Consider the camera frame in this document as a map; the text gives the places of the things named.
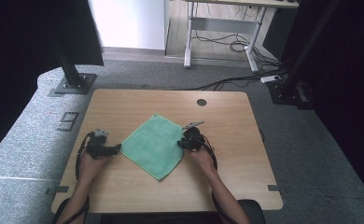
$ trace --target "black metal stand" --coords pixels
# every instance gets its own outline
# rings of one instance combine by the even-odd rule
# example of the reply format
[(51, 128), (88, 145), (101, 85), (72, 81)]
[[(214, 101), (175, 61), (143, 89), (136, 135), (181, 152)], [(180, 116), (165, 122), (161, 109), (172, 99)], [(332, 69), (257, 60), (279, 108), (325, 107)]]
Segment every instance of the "black metal stand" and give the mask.
[(285, 91), (285, 84), (282, 81), (267, 82), (270, 96), (275, 105), (295, 105), (298, 109), (312, 110), (310, 104), (310, 87), (300, 83), (294, 91)]
[(87, 94), (92, 82), (95, 80), (95, 74), (80, 74), (75, 65), (70, 63), (65, 56), (60, 40), (54, 31), (50, 28), (50, 38), (54, 47), (55, 54), (60, 62), (64, 72), (64, 78), (61, 80), (57, 89), (52, 91), (50, 95), (57, 94)]

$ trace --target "stand base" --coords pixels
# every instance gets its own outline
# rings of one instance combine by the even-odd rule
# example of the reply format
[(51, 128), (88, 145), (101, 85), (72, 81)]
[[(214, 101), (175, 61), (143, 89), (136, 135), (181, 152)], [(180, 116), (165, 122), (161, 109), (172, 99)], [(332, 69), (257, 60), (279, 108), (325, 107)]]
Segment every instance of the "stand base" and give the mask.
[(312, 110), (310, 102), (304, 95), (304, 90), (296, 90), (293, 95), (283, 94), (284, 84), (282, 81), (272, 81), (266, 83), (275, 105), (296, 105), (298, 109)]
[(251, 66), (252, 73), (257, 73), (259, 71), (258, 66), (255, 62), (255, 58), (252, 55), (252, 52), (248, 53), (249, 46), (245, 46), (244, 49), (245, 49), (246, 58), (248, 58), (249, 65)]
[(89, 92), (90, 86), (92, 82), (95, 80), (97, 75), (95, 74), (87, 74), (87, 73), (79, 73), (80, 83), (77, 86), (70, 85), (66, 78), (63, 77), (57, 88), (54, 90), (55, 94), (82, 94), (85, 95)]
[(185, 68), (190, 68), (190, 60), (191, 60), (191, 43), (190, 43), (190, 48), (188, 46), (189, 42), (186, 44), (186, 48), (185, 48), (185, 61), (184, 61), (184, 67)]

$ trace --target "wooden table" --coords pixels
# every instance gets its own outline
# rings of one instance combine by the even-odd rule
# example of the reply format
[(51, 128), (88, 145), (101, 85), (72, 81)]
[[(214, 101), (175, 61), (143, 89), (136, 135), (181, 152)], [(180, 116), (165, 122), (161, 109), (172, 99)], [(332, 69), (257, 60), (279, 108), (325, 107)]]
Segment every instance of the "wooden table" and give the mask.
[[(252, 50), (255, 47), (255, 42), (258, 38), (261, 24), (263, 23), (264, 14), (267, 7), (282, 7), (282, 8), (297, 8), (299, 4), (296, 0), (289, 3), (287, 0), (185, 0), (188, 5), (188, 42), (185, 47), (185, 68), (190, 68), (191, 60), (191, 31), (214, 31), (237, 34), (252, 35), (249, 40), (249, 45), (245, 47), (246, 57), (253, 73), (257, 73), (258, 67), (255, 58), (252, 55)], [(194, 3), (211, 3), (223, 5), (238, 5), (260, 7), (259, 16), (256, 21), (236, 21), (236, 20), (220, 20), (212, 18), (199, 18), (194, 16)]]
[[(199, 99), (205, 106), (197, 104)], [(283, 206), (257, 123), (244, 92), (97, 90), (81, 125), (52, 212), (72, 195), (75, 162), (84, 136), (96, 128), (109, 132), (106, 144), (122, 142), (153, 114), (185, 126), (204, 120), (201, 132), (215, 148), (218, 172), (237, 199), (254, 199), (263, 209)], [(211, 190), (199, 167), (184, 156), (158, 181), (121, 153), (112, 158), (92, 185), (92, 213), (215, 211)]]

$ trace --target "metal frame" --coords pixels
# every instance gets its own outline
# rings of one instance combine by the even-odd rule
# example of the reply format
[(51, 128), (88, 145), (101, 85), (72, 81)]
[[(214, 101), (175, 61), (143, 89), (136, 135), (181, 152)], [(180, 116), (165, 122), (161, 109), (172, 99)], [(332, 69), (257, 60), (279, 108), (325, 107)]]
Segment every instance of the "metal frame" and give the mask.
[(220, 19), (199, 18), (193, 16), (194, 2), (188, 2), (188, 41), (185, 48), (185, 61), (184, 67), (190, 68), (191, 61), (191, 31), (216, 31), (225, 33), (238, 33), (249, 34), (252, 38), (249, 45), (245, 47), (246, 57), (248, 58), (251, 70), (253, 73), (257, 73), (258, 67), (255, 62), (255, 58), (252, 54), (252, 50), (255, 46), (255, 42), (258, 38), (259, 30), (263, 22), (264, 14), (266, 13), (266, 7), (261, 7), (259, 11), (259, 18), (256, 21), (231, 21)]

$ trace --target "green towel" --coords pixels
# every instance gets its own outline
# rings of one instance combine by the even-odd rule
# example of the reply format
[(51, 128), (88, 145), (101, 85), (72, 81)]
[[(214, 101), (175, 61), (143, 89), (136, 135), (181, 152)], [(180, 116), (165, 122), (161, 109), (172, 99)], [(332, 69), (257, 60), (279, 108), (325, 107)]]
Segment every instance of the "green towel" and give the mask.
[(182, 137), (181, 126), (155, 114), (121, 143), (121, 153), (161, 180), (182, 159)]

